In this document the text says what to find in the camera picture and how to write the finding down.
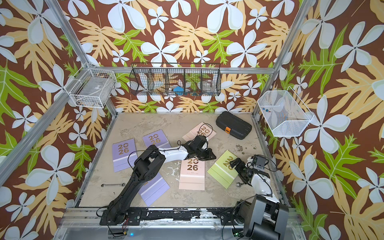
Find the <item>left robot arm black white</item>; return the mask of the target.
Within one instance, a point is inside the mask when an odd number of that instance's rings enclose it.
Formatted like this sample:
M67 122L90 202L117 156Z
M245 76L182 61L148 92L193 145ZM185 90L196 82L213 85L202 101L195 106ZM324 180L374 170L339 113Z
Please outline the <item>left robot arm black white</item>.
M205 136L198 135L192 141L175 148L164 149L155 145L149 146L135 160L130 180L122 192L103 211L100 225L116 226L123 223L131 203L141 187L159 173L164 163L192 158L199 161L216 159L213 150L208 147L208 140Z

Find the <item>pink calendar back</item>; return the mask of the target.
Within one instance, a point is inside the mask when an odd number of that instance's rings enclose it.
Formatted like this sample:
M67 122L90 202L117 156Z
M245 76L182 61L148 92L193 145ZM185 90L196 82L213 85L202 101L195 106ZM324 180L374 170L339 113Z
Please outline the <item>pink calendar back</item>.
M183 136L185 141L192 141L196 136L204 136L209 141L217 133L213 130L213 127L210 124L201 122L199 125L190 130L187 134Z

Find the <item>metal wrench left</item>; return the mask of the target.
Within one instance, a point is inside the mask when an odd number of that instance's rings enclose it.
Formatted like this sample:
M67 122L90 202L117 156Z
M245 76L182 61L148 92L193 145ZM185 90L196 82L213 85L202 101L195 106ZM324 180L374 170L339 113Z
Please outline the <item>metal wrench left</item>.
M121 184L101 184L101 187L102 188L105 188L105 187L124 187L126 184L125 183L121 183Z

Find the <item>purple calendar far left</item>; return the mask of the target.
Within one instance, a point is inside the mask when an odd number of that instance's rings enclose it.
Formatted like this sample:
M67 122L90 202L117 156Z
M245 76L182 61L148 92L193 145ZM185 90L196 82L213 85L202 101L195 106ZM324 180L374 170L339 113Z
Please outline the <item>purple calendar far left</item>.
M138 158L134 139L129 139L113 144L114 172L119 172L135 165Z

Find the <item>purple calendar front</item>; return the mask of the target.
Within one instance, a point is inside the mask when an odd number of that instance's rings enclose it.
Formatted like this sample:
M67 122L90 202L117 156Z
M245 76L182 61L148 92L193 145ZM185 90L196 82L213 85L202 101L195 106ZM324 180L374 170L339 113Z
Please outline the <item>purple calendar front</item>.
M152 180L146 182L139 194L142 197L145 204L150 207L158 198L160 198L166 191L170 189L170 186L165 179L158 173Z

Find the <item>purple calendar back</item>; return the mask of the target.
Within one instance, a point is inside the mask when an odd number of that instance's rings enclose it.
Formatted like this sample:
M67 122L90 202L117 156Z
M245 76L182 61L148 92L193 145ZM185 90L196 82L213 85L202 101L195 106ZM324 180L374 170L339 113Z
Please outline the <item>purple calendar back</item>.
M146 147L155 145L158 148L171 148L171 145L162 130L157 130L153 133L143 136L143 141Z

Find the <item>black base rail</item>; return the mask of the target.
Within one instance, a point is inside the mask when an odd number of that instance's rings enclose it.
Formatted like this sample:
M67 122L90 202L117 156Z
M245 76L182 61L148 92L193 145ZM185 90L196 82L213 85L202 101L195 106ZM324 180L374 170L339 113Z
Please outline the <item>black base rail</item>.
M228 223L236 218L242 221L252 214L250 204L242 203L231 208L129 208L121 213L105 209L98 215L101 226L138 226L144 221L170 219L172 221L192 221L194 219L218 219Z

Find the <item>blue object in basket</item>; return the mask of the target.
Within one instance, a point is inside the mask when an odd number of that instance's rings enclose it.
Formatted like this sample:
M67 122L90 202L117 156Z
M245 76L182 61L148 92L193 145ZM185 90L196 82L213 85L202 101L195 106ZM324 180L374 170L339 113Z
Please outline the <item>blue object in basket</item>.
M175 87L175 88L173 89L173 92L174 92L176 95L178 95L178 96L182 96L182 95L185 93L184 89L183 89L182 87L180 87L180 86Z

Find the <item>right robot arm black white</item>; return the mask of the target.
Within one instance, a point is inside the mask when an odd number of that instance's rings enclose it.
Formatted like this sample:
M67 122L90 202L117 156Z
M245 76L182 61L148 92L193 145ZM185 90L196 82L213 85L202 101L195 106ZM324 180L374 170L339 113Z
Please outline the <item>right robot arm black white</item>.
M268 168L270 159L263 155L249 157L247 162L237 158L230 167L238 172L242 185L255 191L254 196L241 200L232 210L231 221L243 225L243 229L232 226L232 233L238 240L283 240L289 218L288 206L282 204L274 194Z

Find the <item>green calendar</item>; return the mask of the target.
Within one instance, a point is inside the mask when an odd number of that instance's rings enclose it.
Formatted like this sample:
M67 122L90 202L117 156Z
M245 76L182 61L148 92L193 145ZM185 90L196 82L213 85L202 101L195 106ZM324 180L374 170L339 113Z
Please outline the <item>green calendar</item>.
M230 162L237 159L229 150L226 150L218 160L208 169L207 173L218 181L224 188L228 189L238 176L238 172L234 170Z

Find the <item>purple calendar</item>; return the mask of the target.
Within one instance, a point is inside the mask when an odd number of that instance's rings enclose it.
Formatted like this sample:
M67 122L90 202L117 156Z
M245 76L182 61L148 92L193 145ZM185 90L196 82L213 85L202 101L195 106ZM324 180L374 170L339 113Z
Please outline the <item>purple calendar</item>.
M170 186L165 179L158 173L152 180L146 182L139 194L142 197L145 204L150 207L158 198L160 198L166 191L170 189Z
M113 144L114 172L119 172L135 165L138 158L134 139L129 139Z
M143 141L146 147L155 145L158 148L171 148L171 145L162 130L157 130L153 133L143 136Z

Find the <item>pink calendar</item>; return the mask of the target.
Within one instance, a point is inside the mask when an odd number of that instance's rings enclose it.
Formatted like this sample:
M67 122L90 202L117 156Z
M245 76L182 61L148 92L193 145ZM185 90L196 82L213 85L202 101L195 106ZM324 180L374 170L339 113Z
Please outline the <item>pink calendar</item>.
M196 158L183 160L179 179L180 190L204 191L206 165Z
M190 130L187 134L183 136L185 141L192 141L196 136L204 136L209 141L217 133L213 130L213 127L210 124L201 122L199 125Z

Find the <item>pink calendar centre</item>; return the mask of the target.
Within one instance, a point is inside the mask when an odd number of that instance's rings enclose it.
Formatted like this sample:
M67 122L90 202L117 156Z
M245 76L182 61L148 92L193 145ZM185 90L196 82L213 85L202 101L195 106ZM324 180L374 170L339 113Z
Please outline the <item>pink calendar centre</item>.
M180 190L204 191L206 165L196 158L183 160L179 179Z

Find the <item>black tool case orange latch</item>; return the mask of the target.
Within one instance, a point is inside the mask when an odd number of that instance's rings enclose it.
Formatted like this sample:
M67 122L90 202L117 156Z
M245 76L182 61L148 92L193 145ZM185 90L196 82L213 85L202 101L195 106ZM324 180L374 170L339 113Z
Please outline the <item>black tool case orange latch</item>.
M251 124L230 112L221 113L216 119L216 125L239 140L243 140L252 130Z

